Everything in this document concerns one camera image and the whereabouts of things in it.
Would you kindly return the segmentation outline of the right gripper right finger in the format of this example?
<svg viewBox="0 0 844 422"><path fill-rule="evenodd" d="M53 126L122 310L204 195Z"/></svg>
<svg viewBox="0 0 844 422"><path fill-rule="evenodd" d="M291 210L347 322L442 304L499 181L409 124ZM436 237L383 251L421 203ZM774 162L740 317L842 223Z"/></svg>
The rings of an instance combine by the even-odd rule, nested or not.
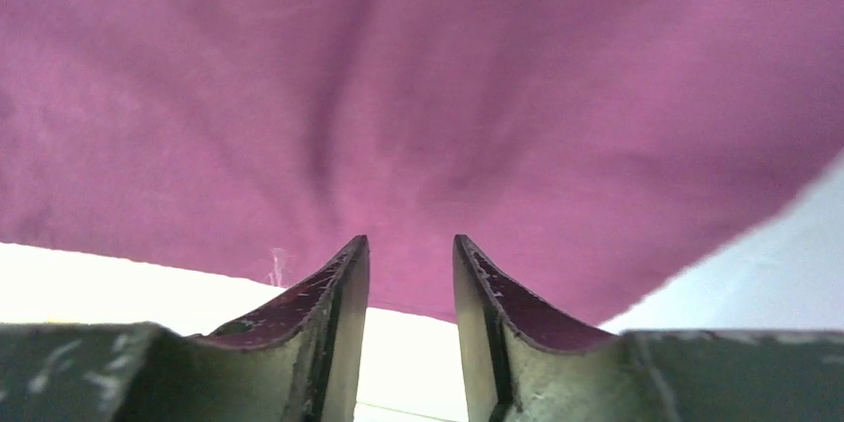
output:
<svg viewBox="0 0 844 422"><path fill-rule="evenodd" d="M624 346L508 276L466 235L453 247L471 421L609 421L598 396L624 378Z"/></svg>

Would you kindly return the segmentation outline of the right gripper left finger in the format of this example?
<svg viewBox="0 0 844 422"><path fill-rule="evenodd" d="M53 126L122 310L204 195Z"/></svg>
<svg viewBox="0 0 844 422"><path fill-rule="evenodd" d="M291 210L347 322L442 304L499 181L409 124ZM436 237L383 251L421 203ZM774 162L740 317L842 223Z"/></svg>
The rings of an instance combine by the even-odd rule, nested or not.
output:
<svg viewBox="0 0 844 422"><path fill-rule="evenodd" d="M192 420L352 420L368 291L359 235L303 281L200 336Z"/></svg>

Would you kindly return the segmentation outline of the purple cloth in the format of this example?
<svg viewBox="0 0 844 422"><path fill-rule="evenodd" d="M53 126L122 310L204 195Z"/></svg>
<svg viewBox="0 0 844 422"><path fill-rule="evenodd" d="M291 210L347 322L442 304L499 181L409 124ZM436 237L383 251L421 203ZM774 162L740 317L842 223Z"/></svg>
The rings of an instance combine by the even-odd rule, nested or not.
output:
<svg viewBox="0 0 844 422"><path fill-rule="evenodd" d="M599 322L843 146L843 0L1 0L1 238L451 319L452 240Z"/></svg>

